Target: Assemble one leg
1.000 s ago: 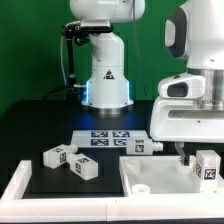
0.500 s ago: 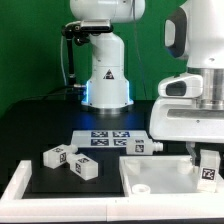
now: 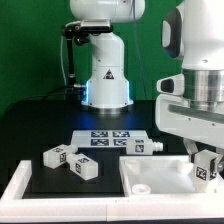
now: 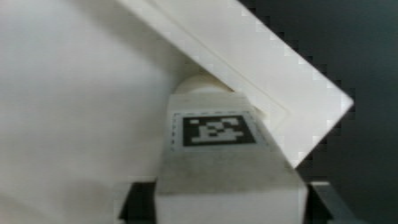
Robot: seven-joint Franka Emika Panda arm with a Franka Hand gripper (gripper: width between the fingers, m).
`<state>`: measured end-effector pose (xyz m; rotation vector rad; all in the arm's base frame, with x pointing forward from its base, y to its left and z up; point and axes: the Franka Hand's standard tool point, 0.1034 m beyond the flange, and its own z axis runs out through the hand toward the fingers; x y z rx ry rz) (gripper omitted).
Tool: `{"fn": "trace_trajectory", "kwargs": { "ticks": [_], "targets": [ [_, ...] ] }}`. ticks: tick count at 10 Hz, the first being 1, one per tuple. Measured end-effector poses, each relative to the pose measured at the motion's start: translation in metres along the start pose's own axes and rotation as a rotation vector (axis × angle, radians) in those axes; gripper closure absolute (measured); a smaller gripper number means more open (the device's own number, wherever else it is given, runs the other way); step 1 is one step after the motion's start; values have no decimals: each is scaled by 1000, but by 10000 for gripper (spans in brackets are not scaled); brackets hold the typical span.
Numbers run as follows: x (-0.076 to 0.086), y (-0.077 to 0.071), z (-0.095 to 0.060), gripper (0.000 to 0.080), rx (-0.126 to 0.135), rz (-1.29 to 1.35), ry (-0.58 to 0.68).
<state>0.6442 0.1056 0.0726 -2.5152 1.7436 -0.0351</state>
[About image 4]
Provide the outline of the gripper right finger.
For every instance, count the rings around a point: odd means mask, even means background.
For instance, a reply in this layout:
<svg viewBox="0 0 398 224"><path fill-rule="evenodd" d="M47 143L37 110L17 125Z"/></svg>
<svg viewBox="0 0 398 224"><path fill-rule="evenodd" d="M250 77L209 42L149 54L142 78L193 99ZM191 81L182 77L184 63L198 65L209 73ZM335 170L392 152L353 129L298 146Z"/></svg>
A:
<svg viewBox="0 0 398 224"><path fill-rule="evenodd" d="M355 220L353 212L326 181L307 183L309 196L303 224L344 224Z"/></svg>

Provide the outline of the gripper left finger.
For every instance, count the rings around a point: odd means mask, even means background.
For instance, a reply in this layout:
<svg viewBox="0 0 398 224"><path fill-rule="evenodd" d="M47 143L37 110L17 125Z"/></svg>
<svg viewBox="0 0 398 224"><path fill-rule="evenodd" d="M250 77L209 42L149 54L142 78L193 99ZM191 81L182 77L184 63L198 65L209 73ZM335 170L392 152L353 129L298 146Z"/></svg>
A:
<svg viewBox="0 0 398 224"><path fill-rule="evenodd" d="M117 219L122 224L156 224L154 182L131 184Z"/></svg>

